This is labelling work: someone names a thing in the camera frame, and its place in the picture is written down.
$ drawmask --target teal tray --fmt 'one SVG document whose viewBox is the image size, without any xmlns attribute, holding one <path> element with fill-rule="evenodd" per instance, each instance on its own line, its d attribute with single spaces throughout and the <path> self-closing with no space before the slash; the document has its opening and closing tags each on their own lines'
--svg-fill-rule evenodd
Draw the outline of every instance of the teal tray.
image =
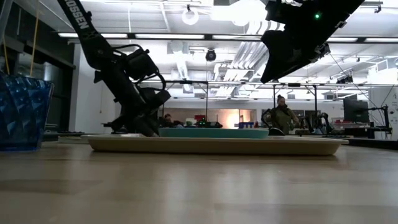
<svg viewBox="0 0 398 224">
<path fill-rule="evenodd" d="M 233 138 L 265 139 L 267 129 L 215 129 L 215 128 L 160 128 L 161 137 L 167 138 Z"/>
</svg>

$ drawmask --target monitor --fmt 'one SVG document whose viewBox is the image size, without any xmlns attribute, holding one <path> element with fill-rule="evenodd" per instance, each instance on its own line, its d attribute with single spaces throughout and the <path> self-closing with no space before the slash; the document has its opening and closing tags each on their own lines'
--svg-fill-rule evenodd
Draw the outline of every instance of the monitor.
<svg viewBox="0 0 398 224">
<path fill-rule="evenodd" d="M 344 120 L 354 123 L 369 123 L 368 102 L 344 99 Z"/>
</svg>

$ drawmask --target wooden tray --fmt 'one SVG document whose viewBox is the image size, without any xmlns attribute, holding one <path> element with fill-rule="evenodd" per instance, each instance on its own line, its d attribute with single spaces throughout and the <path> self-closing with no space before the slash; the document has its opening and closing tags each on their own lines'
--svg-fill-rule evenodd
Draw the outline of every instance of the wooden tray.
<svg viewBox="0 0 398 224">
<path fill-rule="evenodd" d="M 340 139 L 269 136 L 267 139 L 146 138 L 137 135 L 84 136 L 95 151 L 203 154 L 333 155 Z"/>
</svg>

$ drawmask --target table surface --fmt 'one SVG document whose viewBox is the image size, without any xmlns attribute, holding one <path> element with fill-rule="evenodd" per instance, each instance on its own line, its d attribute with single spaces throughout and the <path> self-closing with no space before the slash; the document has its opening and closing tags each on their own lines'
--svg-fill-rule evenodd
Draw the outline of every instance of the table surface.
<svg viewBox="0 0 398 224">
<path fill-rule="evenodd" d="M 0 223 L 398 223 L 398 153 L 0 153 Z"/>
</svg>

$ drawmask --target blue textured cup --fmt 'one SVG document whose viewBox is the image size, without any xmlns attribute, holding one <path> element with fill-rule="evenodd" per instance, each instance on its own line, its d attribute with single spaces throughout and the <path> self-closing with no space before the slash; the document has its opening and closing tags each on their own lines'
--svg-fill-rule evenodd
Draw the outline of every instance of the blue textured cup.
<svg viewBox="0 0 398 224">
<path fill-rule="evenodd" d="M 167 138 L 234 138 L 265 139 L 267 129 L 218 129 L 218 128 L 160 128 L 161 137 Z"/>
<path fill-rule="evenodd" d="M 0 151 L 40 149 L 53 85 L 0 72 Z"/>
</svg>

